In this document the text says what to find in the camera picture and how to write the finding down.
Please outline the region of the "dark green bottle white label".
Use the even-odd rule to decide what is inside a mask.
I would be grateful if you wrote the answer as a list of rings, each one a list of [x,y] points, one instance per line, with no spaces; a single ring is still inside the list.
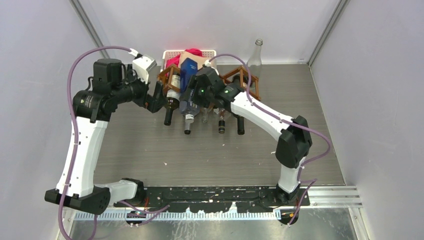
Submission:
[[[180,89],[181,78],[179,73],[172,75],[171,85],[176,87],[177,89]],[[172,89],[169,89],[166,93],[167,104],[166,104],[166,113],[164,118],[165,126],[170,126],[172,123],[173,112],[180,106],[180,95],[181,94],[179,92]]]

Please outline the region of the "blue square glass bottle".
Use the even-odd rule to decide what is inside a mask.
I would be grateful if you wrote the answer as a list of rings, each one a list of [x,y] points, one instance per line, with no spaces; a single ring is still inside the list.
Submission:
[[[184,134],[191,134],[191,124],[200,112],[200,107],[192,100],[193,87],[189,86],[191,78],[198,72],[198,63],[186,58],[180,65],[180,92],[179,111],[184,116]]]

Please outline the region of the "clear glass wine bottle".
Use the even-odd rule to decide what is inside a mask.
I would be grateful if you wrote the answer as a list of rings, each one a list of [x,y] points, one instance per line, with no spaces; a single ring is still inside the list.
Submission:
[[[250,56],[250,58],[247,61],[247,67],[250,70],[250,73],[260,78],[261,71],[262,71],[262,59],[261,59],[261,51],[263,46],[263,40],[258,38],[255,40],[255,46],[253,49],[253,52]]]

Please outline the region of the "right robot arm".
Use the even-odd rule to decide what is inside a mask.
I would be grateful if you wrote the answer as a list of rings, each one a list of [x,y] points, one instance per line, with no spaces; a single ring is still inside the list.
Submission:
[[[307,120],[279,113],[248,95],[239,82],[225,83],[218,71],[202,67],[188,80],[181,81],[182,99],[199,107],[214,105],[241,116],[270,134],[277,142],[275,157],[281,164],[275,195],[283,205],[291,205],[300,189],[298,174],[305,161],[312,138]]]

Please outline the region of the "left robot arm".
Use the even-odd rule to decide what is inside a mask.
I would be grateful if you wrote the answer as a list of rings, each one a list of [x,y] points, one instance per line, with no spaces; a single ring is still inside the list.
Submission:
[[[93,64],[90,87],[72,99],[75,119],[65,166],[56,187],[45,192],[46,202],[94,215],[123,201],[135,207],[145,202],[142,181],[123,178],[95,184],[94,173],[106,129],[118,105],[133,102],[151,113],[164,106],[162,83],[157,82],[154,93],[149,94],[149,74],[156,65],[146,55],[126,65],[115,58],[102,58]]]

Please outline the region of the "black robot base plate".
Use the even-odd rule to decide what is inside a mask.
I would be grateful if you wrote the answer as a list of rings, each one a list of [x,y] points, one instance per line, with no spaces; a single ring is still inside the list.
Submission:
[[[170,213],[226,213],[235,206],[237,213],[270,213],[281,207],[308,206],[309,196],[298,187],[295,195],[285,195],[276,186],[150,186],[140,196],[128,199],[134,207]]]

